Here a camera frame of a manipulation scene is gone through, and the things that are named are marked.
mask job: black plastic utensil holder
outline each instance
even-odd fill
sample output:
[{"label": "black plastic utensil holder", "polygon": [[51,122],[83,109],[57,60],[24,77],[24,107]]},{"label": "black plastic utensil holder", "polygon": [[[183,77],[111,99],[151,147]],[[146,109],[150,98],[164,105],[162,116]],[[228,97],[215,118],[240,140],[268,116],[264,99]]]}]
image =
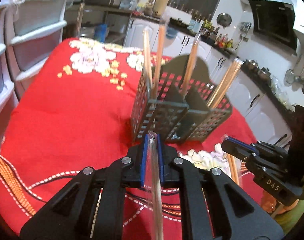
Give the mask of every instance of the black plastic utensil holder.
[{"label": "black plastic utensil holder", "polygon": [[131,114],[133,142],[143,140],[149,131],[159,134],[168,143],[202,142],[231,115],[232,106],[227,97],[216,109],[207,107],[207,99],[216,85],[210,82],[207,65],[200,58],[197,58],[188,94],[183,99],[179,87],[188,57],[178,56],[161,67],[156,100],[151,99],[151,86],[142,71]]}]

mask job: metal pin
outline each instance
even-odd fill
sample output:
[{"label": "metal pin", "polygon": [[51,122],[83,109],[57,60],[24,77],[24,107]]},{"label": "metal pin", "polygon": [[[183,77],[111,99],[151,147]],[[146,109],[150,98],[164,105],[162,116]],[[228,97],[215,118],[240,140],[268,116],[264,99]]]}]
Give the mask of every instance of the metal pin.
[{"label": "metal pin", "polygon": [[129,164],[132,161],[130,157],[124,157],[122,158],[121,162],[124,164]]},{"label": "metal pin", "polygon": [[213,168],[212,173],[216,176],[221,175],[222,171],[219,168]]},{"label": "metal pin", "polygon": [[175,164],[182,164],[183,163],[183,159],[182,158],[175,158],[174,159],[174,163]]},{"label": "metal pin", "polygon": [[93,173],[93,169],[91,167],[86,167],[84,170],[83,170],[83,173],[86,174],[86,175],[90,175]]}]

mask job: kitchen cabinet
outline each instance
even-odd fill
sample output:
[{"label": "kitchen cabinet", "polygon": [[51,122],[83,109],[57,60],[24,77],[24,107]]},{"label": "kitchen cabinet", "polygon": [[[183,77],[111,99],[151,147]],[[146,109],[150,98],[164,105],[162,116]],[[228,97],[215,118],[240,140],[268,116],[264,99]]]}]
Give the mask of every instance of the kitchen cabinet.
[{"label": "kitchen cabinet", "polygon": [[210,78],[212,81],[214,81],[215,76],[217,74],[217,72],[220,69],[220,64],[226,61],[226,58],[220,53],[218,52],[216,49],[211,48],[207,58],[206,58],[206,63],[208,66],[208,72],[210,74]]},{"label": "kitchen cabinet", "polygon": [[[178,55],[188,55],[191,52],[193,41],[194,37],[181,32],[178,32],[176,37],[173,39],[165,37],[163,55],[169,57],[177,57]],[[154,46],[152,48],[153,52],[157,51],[157,46],[158,36],[156,37]],[[198,46],[197,56],[205,61],[211,48],[211,46],[201,41]]]},{"label": "kitchen cabinet", "polygon": [[239,73],[227,93],[232,106],[244,117],[263,98],[263,95],[264,93],[243,72]]},{"label": "kitchen cabinet", "polygon": [[141,19],[132,19],[130,27],[127,31],[124,45],[126,47],[136,47],[143,49],[143,31],[147,28],[149,33],[150,48],[153,47],[157,33],[159,31],[159,25],[149,21]]},{"label": "kitchen cabinet", "polygon": [[[187,38],[184,42],[180,55],[186,55],[191,53],[193,41],[194,41],[194,37],[187,35]],[[208,54],[210,53],[211,48],[212,47],[210,45],[200,41],[197,49],[197,56],[200,57],[205,62]]]},{"label": "kitchen cabinet", "polygon": [[232,61],[226,57],[223,57],[220,60],[219,65],[217,66],[217,68],[215,70],[215,73],[213,73],[213,82],[215,84],[219,84],[222,81],[222,79],[223,79],[227,69],[231,65],[231,63],[232,63]]},{"label": "kitchen cabinet", "polygon": [[[169,57],[176,57],[180,54],[183,45],[185,44],[185,40],[187,40],[187,35],[181,32],[178,32],[176,37],[173,39],[169,39],[165,36],[164,40],[164,48],[163,55]],[[152,51],[157,51],[157,46],[159,44],[159,36],[156,37],[155,43],[153,45]]]},{"label": "kitchen cabinet", "polygon": [[287,124],[266,95],[245,117],[257,140],[270,144],[285,142],[291,135]]}]

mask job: wooden chopstick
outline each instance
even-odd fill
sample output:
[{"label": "wooden chopstick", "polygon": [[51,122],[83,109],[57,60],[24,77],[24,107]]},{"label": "wooden chopstick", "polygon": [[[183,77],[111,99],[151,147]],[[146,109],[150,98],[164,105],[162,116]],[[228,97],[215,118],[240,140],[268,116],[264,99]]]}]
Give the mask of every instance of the wooden chopstick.
[{"label": "wooden chopstick", "polygon": [[156,67],[154,71],[154,84],[153,84],[153,91],[152,91],[152,98],[157,98],[157,90],[159,87],[159,74],[161,72],[161,65],[162,65],[162,55],[163,55],[163,47],[164,47],[164,40],[165,40],[165,25],[159,25],[159,41],[157,46],[156,52]]},{"label": "wooden chopstick", "polygon": [[150,50],[149,33],[146,29],[143,31],[143,55],[144,55],[144,68],[146,74],[148,75],[150,88],[152,88],[153,81],[152,81],[152,68],[151,68],[151,50]]},{"label": "wooden chopstick", "polygon": [[227,161],[229,163],[230,166],[230,172],[231,172],[231,176],[232,176],[232,180],[237,184],[240,185],[239,183],[239,173],[237,172],[237,166],[236,166],[236,162],[235,162],[235,157],[226,153],[226,157],[227,157]]},{"label": "wooden chopstick", "polygon": [[182,84],[181,95],[185,98],[188,90],[188,86],[192,77],[193,70],[195,68],[196,58],[197,58],[197,48],[199,45],[200,34],[194,39],[191,53],[189,55],[189,60],[187,62],[186,71],[184,75],[184,80]]},{"label": "wooden chopstick", "polygon": [[225,73],[222,81],[216,87],[215,91],[211,94],[209,100],[207,101],[208,108],[214,109],[218,106],[218,104],[225,96],[227,90],[230,88],[232,82],[237,77],[242,64],[243,61],[238,58],[233,61],[233,63],[230,65],[227,72]]}]

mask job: blue gripper pad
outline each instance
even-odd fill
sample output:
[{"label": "blue gripper pad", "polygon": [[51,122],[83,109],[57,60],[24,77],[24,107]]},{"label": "blue gripper pad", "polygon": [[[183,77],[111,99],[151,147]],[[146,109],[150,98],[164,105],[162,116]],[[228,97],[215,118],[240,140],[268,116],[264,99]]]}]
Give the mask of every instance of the blue gripper pad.
[{"label": "blue gripper pad", "polygon": [[[141,187],[144,187],[147,156],[148,156],[148,135],[146,134],[145,139],[144,139],[142,164],[141,164]],[[159,135],[157,135],[157,156],[158,156],[158,163],[159,163],[159,180],[161,183],[163,183],[164,182],[164,163],[163,163],[163,157],[162,157],[161,140],[160,140]]]},{"label": "blue gripper pad", "polygon": [[252,145],[250,145],[250,144],[247,144],[247,143],[244,143],[244,142],[242,142],[242,141],[239,141],[239,140],[237,140],[237,139],[235,139],[235,138],[233,138],[233,137],[228,137],[228,138],[226,138],[225,140],[228,140],[228,141],[230,141],[230,142],[232,142],[232,143],[235,143],[235,144],[237,144],[237,145],[239,145],[239,146],[242,146],[242,147],[244,147],[245,149],[248,149],[248,150],[250,150],[250,151],[252,151],[252,152],[258,153],[257,149],[256,149],[254,146],[252,146]]}]

